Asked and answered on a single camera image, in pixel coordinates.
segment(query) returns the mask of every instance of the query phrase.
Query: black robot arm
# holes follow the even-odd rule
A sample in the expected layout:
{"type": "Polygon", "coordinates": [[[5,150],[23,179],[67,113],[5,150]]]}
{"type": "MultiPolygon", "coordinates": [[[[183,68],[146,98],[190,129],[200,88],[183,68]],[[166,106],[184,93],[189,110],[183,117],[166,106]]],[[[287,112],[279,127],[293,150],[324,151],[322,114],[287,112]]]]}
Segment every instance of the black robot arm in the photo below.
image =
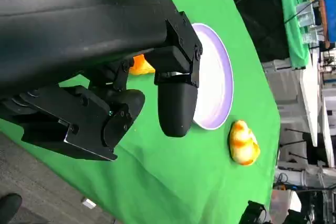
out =
{"type": "Polygon", "coordinates": [[[0,28],[0,117],[24,128],[23,141],[116,159],[145,100],[126,86],[138,54],[156,70],[162,130],[188,132],[202,45],[172,0],[0,0],[0,28]],[[77,74],[89,88],[58,86],[77,74]]]}

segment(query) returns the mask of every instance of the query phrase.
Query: green tablecloth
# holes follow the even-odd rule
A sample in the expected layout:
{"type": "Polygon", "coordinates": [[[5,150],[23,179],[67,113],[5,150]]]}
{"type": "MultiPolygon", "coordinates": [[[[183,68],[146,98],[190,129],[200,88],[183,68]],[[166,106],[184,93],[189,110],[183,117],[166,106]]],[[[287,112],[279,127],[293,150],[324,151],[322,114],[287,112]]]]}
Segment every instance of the green tablecloth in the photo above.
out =
{"type": "MultiPolygon", "coordinates": [[[[282,0],[284,11],[284,21],[296,14],[295,7],[304,0],[282,0]]],[[[299,27],[298,19],[295,17],[285,24],[289,56],[292,67],[302,68],[308,64],[309,49],[308,45],[302,43],[302,34],[305,32],[299,27]]]]}
{"type": "MultiPolygon", "coordinates": [[[[233,0],[173,0],[191,22],[211,26],[223,40],[234,72],[234,100],[216,131],[192,126],[184,138],[166,137],[157,117],[153,75],[131,77],[128,88],[146,95],[142,113],[115,149],[115,162],[76,160],[19,139],[22,129],[0,129],[59,176],[124,223],[238,223],[248,200],[270,202],[279,140],[279,114],[251,38],[233,0]],[[261,155],[249,167],[234,163],[230,125],[245,120],[261,155]]],[[[66,84],[85,84],[76,77],[66,84]]]]}

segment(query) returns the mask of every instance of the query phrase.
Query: toy chicken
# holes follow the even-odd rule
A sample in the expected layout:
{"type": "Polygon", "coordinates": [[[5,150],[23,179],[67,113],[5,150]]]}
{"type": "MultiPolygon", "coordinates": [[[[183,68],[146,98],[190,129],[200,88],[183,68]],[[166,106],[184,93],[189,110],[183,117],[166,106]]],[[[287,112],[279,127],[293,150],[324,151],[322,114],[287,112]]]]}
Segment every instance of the toy chicken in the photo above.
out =
{"type": "Polygon", "coordinates": [[[233,124],[229,143],[232,159],[241,165],[253,164],[260,154],[256,137],[242,120],[233,124]]]}

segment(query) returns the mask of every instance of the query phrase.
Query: gray carpet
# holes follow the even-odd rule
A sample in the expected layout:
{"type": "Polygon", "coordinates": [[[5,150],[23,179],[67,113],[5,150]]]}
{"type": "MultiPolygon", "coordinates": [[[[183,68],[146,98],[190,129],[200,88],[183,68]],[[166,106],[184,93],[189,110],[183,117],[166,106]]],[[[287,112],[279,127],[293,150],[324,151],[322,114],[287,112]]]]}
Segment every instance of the gray carpet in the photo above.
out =
{"type": "Polygon", "coordinates": [[[98,206],[81,204],[84,195],[23,148],[0,133],[0,197],[18,193],[23,205],[11,224],[111,224],[98,206]]]}

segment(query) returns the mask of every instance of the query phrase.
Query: black shoe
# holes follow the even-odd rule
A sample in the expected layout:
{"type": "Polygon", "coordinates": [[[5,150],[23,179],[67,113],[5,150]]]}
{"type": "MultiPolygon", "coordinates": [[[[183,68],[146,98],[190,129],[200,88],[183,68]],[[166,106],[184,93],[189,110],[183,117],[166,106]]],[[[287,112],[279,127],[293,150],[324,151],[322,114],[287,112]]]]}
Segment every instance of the black shoe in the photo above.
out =
{"type": "Polygon", "coordinates": [[[8,194],[0,198],[0,224],[8,224],[22,204],[19,194],[8,194]]]}

